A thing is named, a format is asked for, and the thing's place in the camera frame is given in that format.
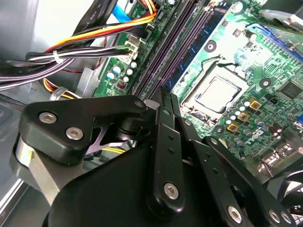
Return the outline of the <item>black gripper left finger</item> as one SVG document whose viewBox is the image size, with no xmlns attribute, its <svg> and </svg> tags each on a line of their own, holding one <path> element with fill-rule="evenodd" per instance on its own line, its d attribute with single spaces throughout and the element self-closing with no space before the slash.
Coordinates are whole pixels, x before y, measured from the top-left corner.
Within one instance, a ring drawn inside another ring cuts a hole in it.
<svg viewBox="0 0 303 227">
<path fill-rule="evenodd" d="M 30 153 L 27 169 L 51 206 L 72 180 L 114 160 L 144 148 L 152 153 L 152 169 L 173 179 L 163 164 L 165 152 L 182 160 L 181 129 L 173 113 L 170 93 L 162 91 L 156 108 L 135 96 L 109 96 L 32 103 L 25 107 L 14 152 Z M 178 198 L 176 185 L 165 184 Z"/>
</svg>

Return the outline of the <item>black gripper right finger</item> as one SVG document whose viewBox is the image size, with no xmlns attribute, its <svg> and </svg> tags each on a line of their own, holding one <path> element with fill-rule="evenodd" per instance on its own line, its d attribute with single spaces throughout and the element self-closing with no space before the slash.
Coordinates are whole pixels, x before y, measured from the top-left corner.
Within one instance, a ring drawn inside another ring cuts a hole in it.
<svg viewBox="0 0 303 227">
<path fill-rule="evenodd" d="M 209 192 L 208 217 L 215 227 L 295 227 L 292 215 L 215 137 L 203 139 L 180 113 L 170 95 L 194 167 L 202 171 Z"/>
</svg>

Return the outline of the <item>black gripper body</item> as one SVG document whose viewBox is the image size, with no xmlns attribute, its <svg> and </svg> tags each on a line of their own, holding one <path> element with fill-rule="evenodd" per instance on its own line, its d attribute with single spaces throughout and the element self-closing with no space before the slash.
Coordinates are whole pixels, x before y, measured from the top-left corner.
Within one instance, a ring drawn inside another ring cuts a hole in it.
<svg viewBox="0 0 303 227">
<path fill-rule="evenodd" d="M 214 227 L 202 171 L 165 152 L 173 179 L 151 167 L 152 153 L 136 148 L 72 180 L 55 198 L 49 227 Z M 168 196 L 168 182 L 178 198 Z"/>
</svg>

